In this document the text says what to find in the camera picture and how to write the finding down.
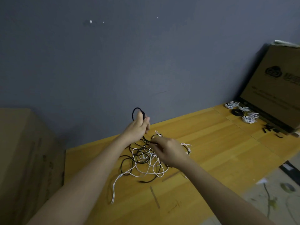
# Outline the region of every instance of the brown cardboard box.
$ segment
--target brown cardboard box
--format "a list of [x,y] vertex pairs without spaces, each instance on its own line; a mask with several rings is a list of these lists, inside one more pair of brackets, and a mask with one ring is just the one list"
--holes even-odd
[[0,224],[26,224],[61,186],[65,152],[30,109],[0,109]]
[[238,100],[285,133],[300,128],[300,48],[270,45]]

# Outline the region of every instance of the left hand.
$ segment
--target left hand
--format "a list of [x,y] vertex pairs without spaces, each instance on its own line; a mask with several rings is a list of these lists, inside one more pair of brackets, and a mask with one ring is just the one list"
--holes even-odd
[[143,120],[143,114],[139,111],[137,113],[137,118],[131,122],[124,132],[121,134],[124,139],[131,144],[136,142],[144,136],[145,133],[150,129],[150,117],[145,117]]

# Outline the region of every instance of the wooden tabletop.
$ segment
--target wooden tabletop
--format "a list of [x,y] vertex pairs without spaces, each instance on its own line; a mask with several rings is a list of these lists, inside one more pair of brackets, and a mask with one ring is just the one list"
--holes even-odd
[[[151,125],[147,139],[155,130],[180,143],[191,144],[191,158],[212,176],[238,194],[291,158],[300,149],[300,139],[278,138],[264,133],[265,122],[244,123],[223,105],[190,113]],[[88,164],[115,136],[81,145],[66,152],[65,181]],[[128,149],[123,155],[129,155]],[[162,178],[148,181],[153,175],[136,178],[120,174],[120,158],[86,224],[200,224],[212,215],[194,186],[177,169],[170,168]],[[129,169],[129,161],[124,170]]]

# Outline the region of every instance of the left arm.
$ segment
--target left arm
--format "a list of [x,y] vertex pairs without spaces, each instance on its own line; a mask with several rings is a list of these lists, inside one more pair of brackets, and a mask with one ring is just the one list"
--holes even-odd
[[32,217],[27,225],[84,224],[121,152],[138,141],[149,129],[149,117],[141,112],[126,130],[95,159],[59,189]]

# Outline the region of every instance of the right arm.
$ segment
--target right arm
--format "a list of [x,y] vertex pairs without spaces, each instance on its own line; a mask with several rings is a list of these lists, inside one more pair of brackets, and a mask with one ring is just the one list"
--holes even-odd
[[152,142],[150,147],[160,160],[187,176],[222,225],[275,225],[189,158],[176,140],[155,137]]

